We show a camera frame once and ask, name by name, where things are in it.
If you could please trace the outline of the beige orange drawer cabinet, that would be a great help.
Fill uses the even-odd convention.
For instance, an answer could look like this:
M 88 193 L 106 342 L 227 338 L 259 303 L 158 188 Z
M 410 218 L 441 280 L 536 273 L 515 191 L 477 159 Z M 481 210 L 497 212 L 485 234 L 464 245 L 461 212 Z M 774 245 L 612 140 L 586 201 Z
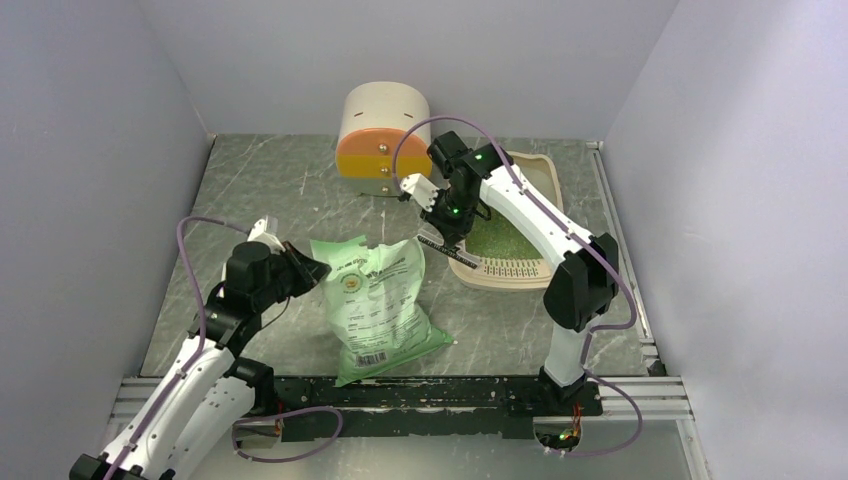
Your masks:
M 354 88 L 346 97 L 336 146 L 337 171 L 356 193 L 393 196 L 393 178 L 433 170 L 426 150 L 428 125 L 406 141 L 403 135 L 430 116 L 424 95 L 398 82 L 375 81 Z

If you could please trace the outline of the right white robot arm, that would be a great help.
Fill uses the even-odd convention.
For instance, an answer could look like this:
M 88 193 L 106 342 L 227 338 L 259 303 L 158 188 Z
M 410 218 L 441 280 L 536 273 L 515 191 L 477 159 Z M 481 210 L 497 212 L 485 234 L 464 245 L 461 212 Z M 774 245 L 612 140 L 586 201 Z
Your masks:
M 618 244 L 608 233 L 596 236 L 571 222 L 494 144 L 477 150 L 454 132 L 438 136 L 427 154 L 448 186 L 422 208 L 425 245 L 475 269 L 479 260 L 464 249 L 479 217 L 478 206 L 495 210 L 527 239 L 551 267 L 543 305 L 554 322 L 549 354 L 540 370 L 542 406 L 562 414 L 578 399 L 589 331 L 619 291 Z

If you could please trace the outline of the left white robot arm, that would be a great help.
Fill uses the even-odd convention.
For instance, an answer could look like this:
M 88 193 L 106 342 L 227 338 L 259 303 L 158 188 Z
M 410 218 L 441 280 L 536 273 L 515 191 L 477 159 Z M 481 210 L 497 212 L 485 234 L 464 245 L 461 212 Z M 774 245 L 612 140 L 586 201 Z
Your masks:
M 241 353 L 271 306 L 315 288 L 331 271 L 285 242 L 238 244 L 166 376 L 124 430 L 97 456 L 83 454 L 72 479 L 186 479 L 232 425 L 275 415 L 282 402 L 272 367 Z

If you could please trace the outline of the beige litter box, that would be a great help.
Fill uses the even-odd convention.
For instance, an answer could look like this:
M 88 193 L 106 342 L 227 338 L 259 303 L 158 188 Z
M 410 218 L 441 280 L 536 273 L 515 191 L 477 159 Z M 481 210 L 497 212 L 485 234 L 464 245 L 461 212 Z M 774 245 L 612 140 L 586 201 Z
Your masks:
M 546 155 L 511 151 L 509 155 L 527 180 L 556 208 L 564 209 L 561 187 L 553 161 Z M 477 220 L 466 248 L 480 258 L 472 269 L 454 259 L 452 273 L 466 286 L 489 291 L 538 291 L 553 276 L 550 265 L 533 245 L 499 212 L 489 221 Z

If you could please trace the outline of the green litter bag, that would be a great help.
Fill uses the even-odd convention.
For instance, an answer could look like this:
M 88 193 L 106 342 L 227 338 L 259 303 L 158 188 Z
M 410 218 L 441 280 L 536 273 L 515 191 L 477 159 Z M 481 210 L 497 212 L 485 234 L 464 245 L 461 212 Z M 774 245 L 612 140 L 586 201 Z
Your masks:
M 383 374 L 454 342 L 418 303 L 426 273 L 416 240 L 366 245 L 310 242 L 312 257 L 330 267 L 321 280 L 325 318 L 342 342 L 335 385 Z

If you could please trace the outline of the black mounting rail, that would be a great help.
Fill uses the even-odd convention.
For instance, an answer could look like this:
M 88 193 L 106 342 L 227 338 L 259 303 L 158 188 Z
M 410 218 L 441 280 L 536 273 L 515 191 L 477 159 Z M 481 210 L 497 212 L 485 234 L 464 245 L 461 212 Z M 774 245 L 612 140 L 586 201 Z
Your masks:
M 498 435 L 532 439 L 546 418 L 569 425 L 602 414 L 597 384 L 558 393 L 535 375 L 378 377 L 339 387 L 333 377 L 279 376 L 284 411 L 330 406 L 339 416 L 312 413 L 287 419 L 282 439 Z

